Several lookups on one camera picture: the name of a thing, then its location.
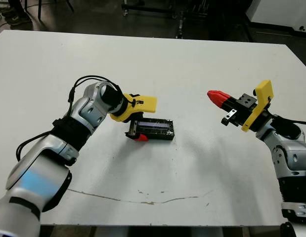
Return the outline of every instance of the gray floor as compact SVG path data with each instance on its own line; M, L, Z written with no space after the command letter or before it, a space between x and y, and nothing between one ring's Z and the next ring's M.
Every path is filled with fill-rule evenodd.
M2 25L1 29L34 31L53 31L82 34L118 35L133 37L175 38L178 19L164 17L160 13L131 11L127 17L122 15L122 0L70 0L73 13L64 0L43 1L42 21L38 20L37 0L28 0L28 13L32 24L11 27ZM151 0L146 4L167 7L166 1ZM177 0L177 11L185 6L184 0ZM306 37L295 37L287 31L255 28L248 26L254 42L286 44L306 65ZM207 24L185 22L184 38L208 40ZM230 26L223 40L249 41L241 24Z

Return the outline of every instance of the white table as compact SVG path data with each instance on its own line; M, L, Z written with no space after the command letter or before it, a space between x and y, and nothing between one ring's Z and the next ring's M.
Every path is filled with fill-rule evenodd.
M0 197L15 148L51 129L80 76L106 76L123 92L157 96L156 114L146 116L174 120L172 142L141 143L124 136L129 124L107 117L71 167L70 191L42 224L285 221L267 146L252 132L223 126L226 113L206 96L210 89L251 94L271 79L270 110L306 120L306 67L285 45L3 31L0 55Z

